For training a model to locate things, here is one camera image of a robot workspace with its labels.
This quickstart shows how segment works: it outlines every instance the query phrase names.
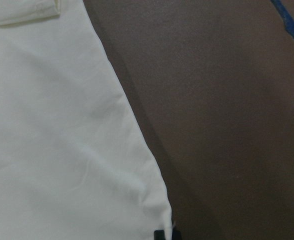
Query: dark brown background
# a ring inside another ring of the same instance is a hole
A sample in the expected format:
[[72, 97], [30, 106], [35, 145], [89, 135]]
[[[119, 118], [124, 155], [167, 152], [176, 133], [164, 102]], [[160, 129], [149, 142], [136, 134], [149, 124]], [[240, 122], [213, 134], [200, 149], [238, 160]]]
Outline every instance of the dark brown background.
[[84, 2], [183, 239], [294, 239], [294, 41], [270, 1]]

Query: blue tape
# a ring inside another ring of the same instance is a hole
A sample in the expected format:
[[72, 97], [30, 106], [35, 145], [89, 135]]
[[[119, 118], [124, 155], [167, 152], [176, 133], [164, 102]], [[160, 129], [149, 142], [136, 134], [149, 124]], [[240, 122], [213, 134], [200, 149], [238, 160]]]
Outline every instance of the blue tape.
[[292, 36], [294, 39], [294, 19], [289, 14], [285, 6], [280, 0], [271, 0], [272, 4], [276, 7], [279, 15], [283, 19], [283, 23], [285, 25], [286, 31]]

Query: blue object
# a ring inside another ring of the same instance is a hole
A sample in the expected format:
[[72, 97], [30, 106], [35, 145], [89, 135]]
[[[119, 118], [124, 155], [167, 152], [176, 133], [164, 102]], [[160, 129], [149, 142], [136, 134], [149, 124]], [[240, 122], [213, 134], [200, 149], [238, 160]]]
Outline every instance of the blue object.
[[280, 0], [271, 0], [272, 4], [276, 7], [278, 13], [283, 19], [283, 23], [285, 25], [286, 31], [293, 37], [294, 39], [294, 19], [289, 14], [282, 1]]

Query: white fabric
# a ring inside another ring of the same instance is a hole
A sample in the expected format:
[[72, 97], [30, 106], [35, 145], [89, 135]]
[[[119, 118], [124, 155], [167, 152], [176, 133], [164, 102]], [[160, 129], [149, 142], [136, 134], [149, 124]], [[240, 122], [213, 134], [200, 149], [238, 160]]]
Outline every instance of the white fabric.
[[84, 4], [60, 4], [0, 27], [0, 240], [170, 240], [166, 186]]
[[60, 13], [60, 0], [0, 0], [0, 25], [15, 24]]

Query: brown surface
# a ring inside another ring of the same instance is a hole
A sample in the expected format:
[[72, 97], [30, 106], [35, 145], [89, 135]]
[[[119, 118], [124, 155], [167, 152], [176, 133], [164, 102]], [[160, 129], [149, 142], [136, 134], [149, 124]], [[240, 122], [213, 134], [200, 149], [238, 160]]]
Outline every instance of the brown surface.
[[272, 4], [84, 2], [183, 239], [294, 239], [294, 41]]

